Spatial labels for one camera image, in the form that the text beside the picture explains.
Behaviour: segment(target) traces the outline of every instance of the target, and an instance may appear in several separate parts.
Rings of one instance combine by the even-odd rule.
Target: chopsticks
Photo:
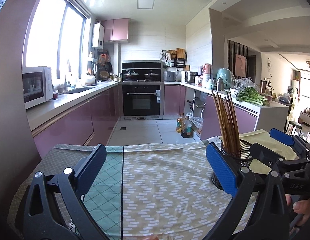
[[[223,102],[221,95],[213,93],[213,100],[222,132],[224,149],[229,155],[240,158],[239,131],[231,96],[226,92]]]

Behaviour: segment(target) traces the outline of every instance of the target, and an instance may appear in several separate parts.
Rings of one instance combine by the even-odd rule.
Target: kitchen sink
[[[73,90],[69,90],[67,92],[63,92],[61,93],[61,95],[65,95],[65,94],[77,94],[77,93],[80,93],[80,92],[83,92],[83,91],[86,91],[86,90],[89,90],[89,89],[93,89],[95,87],[83,87],[83,88],[75,88]]]

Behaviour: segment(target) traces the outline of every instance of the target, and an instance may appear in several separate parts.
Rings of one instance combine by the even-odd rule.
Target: patterned tablecloth
[[[289,147],[271,139],[265,131],[241,137],[287,159],[296,157]],[[217,145],[221,142],[218,137],[208,141]],[[141,239],[149,234],[158,234],[159,239],[202,239],[231,200],[230,195],[210,181],[213,171],[205,155],[208,141],[107,147],[106,162],[83,200],[87,210],[111,240]],[[60,173],[92,150],[89,146],[56,145],[35,171],[42,170],[47,175]],[[269,172],[258,161],[252,162],[250,168]],[[12,202],[8,216],[12,227],[20,199],[32,177],[33,173]],[[65,220],[74,226],[60,196],[58,203]],[[251,196],[237,231],[245,227],[254,203],[255,197]]]

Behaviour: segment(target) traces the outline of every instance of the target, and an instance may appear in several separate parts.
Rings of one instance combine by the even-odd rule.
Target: cutting board
[[[176,49],[176,51],[177,51],[177,58],[185,58],[186,59],[185,49]]]

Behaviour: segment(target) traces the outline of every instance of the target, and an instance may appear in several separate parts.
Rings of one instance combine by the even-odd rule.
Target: water heater
[[[92,47],[95,49],[103,49],[104,47],[104,31],[105,28],[100,23],[94,24],[93,29],[93,44]]]

